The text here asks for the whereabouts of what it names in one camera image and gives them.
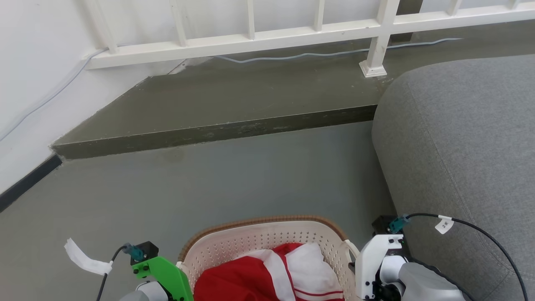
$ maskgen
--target black cable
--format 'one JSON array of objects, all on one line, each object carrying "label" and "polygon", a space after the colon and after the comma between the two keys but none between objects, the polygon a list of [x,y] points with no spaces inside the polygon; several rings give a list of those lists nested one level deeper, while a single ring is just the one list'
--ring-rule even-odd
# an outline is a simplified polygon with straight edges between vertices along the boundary
[{"label": "black cable", "polygon": [[[439,217],[438,214],[413,213],[413,214],[407,215],[405,218],[410,219],[413,216]],[[528,301],[528,292],[526,291],[526,286],[524,285],[524,280],[522,280],[522,276],[520,275],[520,272],[518,271],[518,268],[516,267],[516,264],[513,262],[513,259],[511,258],[511,256],[509,256],[509,253],[507,253],[505,248],[494,237],[492,237],[490,234],[488,234],[485,230],[481,229],[480,227],[478,227],[478,226],[476,226],[474,224],[471,224],[469,222],[465,222],[463,220],[459,220],[459,219],[453,218],[453,217],[452,217],[452,221],[457,222],[457,223],[462,223],[464,225],[467,225],[469,227],[472,227],[472,228],[478,230],[483,235],[485,235],[490,240],[492,240],[492,242],[494,244],[496,244],[496,246],[498,246],[498,248],[500,248],[500,250],[502,251],[503,255],[505,255],[505,257],[507,257],[507,260],[509,260],[509,263],[511,264],[511,266],[513,267],[513,270],[515,271],[516,277],[518,278],[518,281],[520,282],[520,287],[522,288],[522,294],[524,295],[524,300]]]},{"label": "black cable", "polygon": [[409,257],[408,260],[410,262],[415,262],[419,265],[422,265],[430,270],[432,270],[433,272],[435,272],[437,275],[443,277],[444,279],[446,279],[448,282],[450,282],[451,284],[453,284],[454,286],[456,286],[459,291],[463,292],[463,294],[465,294],[470,300],[472,301],[476,301],[465,289],[462,288],[462,286],[460,286],[457,282],[455,282],[453,279],[451,279],[450,277],[444,275],[441,271],[439,271],[436,267],[434,266],[430,266],[424,262],[421,262],[419,261],[418,259],[414,258],[414,257]]},{"label": "black cable", "polygon": [[[113,255],[113,257],[111,258],[111,261],[115,261],[115,258],[117,258],[117,255],[119,254],[119,252],[124,248],[126,248],[126,246],[122,246],[118,248],[117,251],[115,251],[115,254]],[[104,290],[104,285],[106,284],[106,278],[108,278],[108,274],[104,273],[104,278],[102,278],[101,288],[98,290],[97,301],[100,301],[100,297],[102,296],[102,291]]]}]

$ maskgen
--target white tag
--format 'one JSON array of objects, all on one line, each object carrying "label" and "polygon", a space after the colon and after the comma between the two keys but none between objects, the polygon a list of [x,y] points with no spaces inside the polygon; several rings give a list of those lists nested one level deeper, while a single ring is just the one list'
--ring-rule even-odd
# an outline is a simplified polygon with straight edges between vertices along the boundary
[{"label": "white tag", "polygon": [[453,223],[452,220],[442,219],[440,223],[435,226],[435,229],[437,229],[440,234],[444,234],[452,228]]},{"label": "white tag", "polygon": [[67,243],[65,244],[65,250],[67,251],[67,255],[71,260],[82,269],[89,271],[91,273],[104,275],[104,273],[109,274],[111,271],[111,264],[113,261],[110,262],[102,262],[98,260],[93,260],[85,253],[80,250],[80,248],[76,245],[76,243],[72,239],[68,239]]}]

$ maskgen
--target green bracket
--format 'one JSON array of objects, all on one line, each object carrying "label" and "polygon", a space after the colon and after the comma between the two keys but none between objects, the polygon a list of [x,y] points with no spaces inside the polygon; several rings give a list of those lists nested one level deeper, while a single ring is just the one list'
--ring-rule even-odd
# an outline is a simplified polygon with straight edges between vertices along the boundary
[{"label": "green bracket", "polygon": [[135,264],[132,269],[139,279],[154,276],[175,301],[193,301],[186,273],[169,260],[158,256]]}]

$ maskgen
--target white stripe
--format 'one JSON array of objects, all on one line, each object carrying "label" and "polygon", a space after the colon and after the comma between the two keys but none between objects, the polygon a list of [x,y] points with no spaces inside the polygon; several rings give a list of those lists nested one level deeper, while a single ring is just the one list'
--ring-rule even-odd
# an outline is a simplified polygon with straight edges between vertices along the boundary
[{"label": "white stripe", "polygon": [[275,294],[280,301],[295,301],[294,289],[280,256],[271,250],[253,251],[245,256],[254,257],[264,262],[264,266],[273,280]]},{"label": "white stripe", "polygon": [[343,294],[340,292],[330,294],[330,295],[325,295],[325,296],[311,296],[311,295],[306,295],[306,294],[303,294],[302,292],[296,291],[295,295],[298,298],[308,300],[308,301],[326,301],[326,300],[332,300],[332,299],[343,299]]}]

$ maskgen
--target white cable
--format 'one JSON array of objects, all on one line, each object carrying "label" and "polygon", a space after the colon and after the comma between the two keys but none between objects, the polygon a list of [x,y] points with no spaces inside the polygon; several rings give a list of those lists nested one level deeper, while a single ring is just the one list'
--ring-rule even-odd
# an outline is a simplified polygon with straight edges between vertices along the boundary
[{"label": "white cable", "polygon": [[[409,46],[434,45],[434,44],[437,44],[437,43],[440,43],[440,42],[453,41],[453,40],[462,40],[462,39],[449,37],[447,39],[441,39],[441,40],[434,41],[434,42],[409,43],[409,44],[388,46],[386,49],[409,47]],[[244,61],[238,61],[236,59],[232,59],[232,58],[228,58],[228,57],[224,57],[224,56],[220,56],[220,55],[216,55],[214,57],[217,57],[217,58],[220,58],[220,59],[224,59],[224,60],[230,61],[230,62],[235,62],[235,63],[238,63],[238,64],[244,64],[244,63],[249,63],[249,62],[254,62],[254,61],[284,61],[286,59],[294,59],[294,58],[303,57],[303,56],[324,56],[325,57],[325,56],[336,56],[336,55],[343,55],[343,54],[354,54],[354,53],[357,53],[357,52],[365,52],[365,51],[368,51],[368,50],[370,50],[370,49],[366,48],[366,49],[359,49],[359,50],[343,51],[343,52],[336,52],[336,53],[333,53],[333,54],[311,54],[311,53],[306,53],[306,54],[287,56],[287,57],[255,57],[255,58],[251,58],[251,59],[246,59]]]},{"label": "white cable", "polygon": [[[447,39],[441,39],[441,40],[438,40],[438,41],[434,41],[434,42],[422,42],[422,43],[409,43],[409,44],[401,44],[401,45],[395,45],[395,46],[388,46],[387,49],[393,49],[393,48],[401,48],[401,47],[408,47],[408,46],[422,46],[422,45],[434,45],[434,44],[437,44],[437,43],[440,43],[440,42],[444,42],[444,41],[453,41],[453,40],[461,40],[461,39],[456,39],[456,38],[447,38]],[[90,56],[87,57],[87,59],[85,60],[85,62],[83,63],[83,66],[80,68],[80,70],[78,70],[78,72],[73,76],[71,77],[67,83],[65,85],[63,85],[57,92],[55,92],[54,94],[52,94],[50,97],[46,97],[44,100],[40,101],[39,103],[35,104],[34,106],[28,108],[26,110],[26,112],[24,112],[23,114],[21,114],[21,116],[19,116],[18,118],[16,118],[14,121],[13,121],[13,124],[11,126],[8,126],[6,130],[4,130],[1,134],[0,134],[0,142],[2,142],[2,140],[4,140],[4,138],[7,137],[7,135],[11,134],[11,132],[13,132],[28,116],[30,116],[30,114],[32,114],[33,112],[39,110],[41,107],[43,107],[45,104],[47,104],[49,101],[51,101],[54,97],[56,97],[59,93],[61,93],[68,85],[70,85],[73,80],[76,79],[76,77],[82,72],[82,70],[84,70],[84,68],[86,67],[86,65],[89,63],[89,61],[95,57],[96,55],[99,55],[103,52],[105,52],[107,50],[107,48],[104,48],[104,49],[101,49],[101,50],[98,50],[96,51],[95,53],[91,54]],[[368,51],[369,49],[359,49],[359,50],[351,50],[351,51],[343,51],[343,52],[336,52],[336,53],[333,53],[333,54],[312,54],[312,53],[305,53],[305,54],[300,54],[300,55],[295,55],[295,56],[288,56],[288,57],[257,57],[257,58],[251,58],[251,59],[246,59],[245,61],[238,61],[236,59],[232,59],[232,58],[228,58],[228,57],[224,57],[224,56],[214,56],[214,57],[217,57],[217,58],[220,58],[220,59],[224,59],[226,61],[231,61],[231,62],[235,62],[235,63],[239,63],[239,64],[243,64],[243,63],[249,63],[249,62],[254,62],[254,61],[283,61],[283,60],[286,60],[286,59],[293,59],[293,58],[298,58],[298,57],[302,57],[302,56],[323,56],[323,57],[329,57],[329,56],[336,56],[336,55],[344,55],[344,54],[352,54],[352,53],[356,53],[356,52],[364,52],[364,51]]]}]

